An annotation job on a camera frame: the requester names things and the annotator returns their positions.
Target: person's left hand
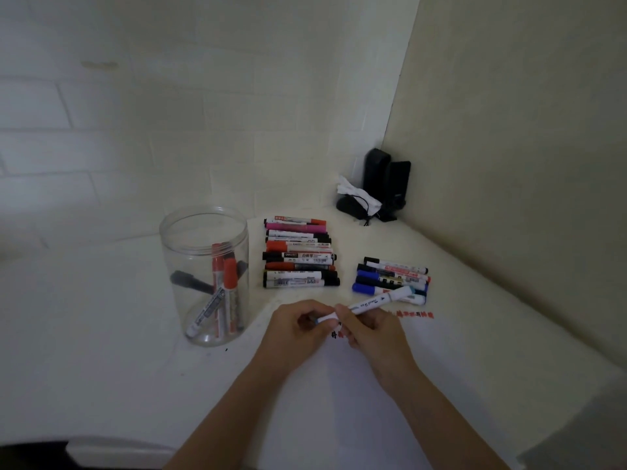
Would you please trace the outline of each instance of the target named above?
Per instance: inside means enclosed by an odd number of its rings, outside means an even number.
[[[272,314],[253,362],[280,379],[286,378],[314,354],[338,325],[337,320],[315,324],[310,316],[319,318],[334,311],[332,306],[316,300],[281,305]]]

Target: white tissue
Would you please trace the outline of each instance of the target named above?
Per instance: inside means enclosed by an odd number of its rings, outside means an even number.
[[[337,185],[337,192],[340,194],[349,194],[354,196],[357,202],[367,211],[368,216],[375,215],[381,209],[380,201],[377,201],[364,190],[355,188],[355,186],[351,185],[350,182],[343,176],[340,176],[340,182]]]

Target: blue marker cap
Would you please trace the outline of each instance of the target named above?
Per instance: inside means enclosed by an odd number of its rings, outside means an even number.
[[[364,284],[353,284],[353,292],[365,293],[366,295],[374,295],[374,287]]]
[[[357,275],[362,277],[368,277],[369,279],[379,280],[379,274],[377,274],[377,272],[368,272],[357,269]]]

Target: person's right hand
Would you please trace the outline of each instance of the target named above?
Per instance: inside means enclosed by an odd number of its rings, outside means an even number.
[[[350,346],[365,355],[381,387],[394,398],[402,383],[420,372],[401,321],[381,308],[355,315],[348,307],[338,304],[335,313]]]

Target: forearm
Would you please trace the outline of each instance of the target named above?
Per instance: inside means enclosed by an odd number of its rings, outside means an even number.
[[[390,394],[435,470],[508,468],[420,370]]]
[[[237,468],[265,405],[283,380],[253,359],[164,470]]]

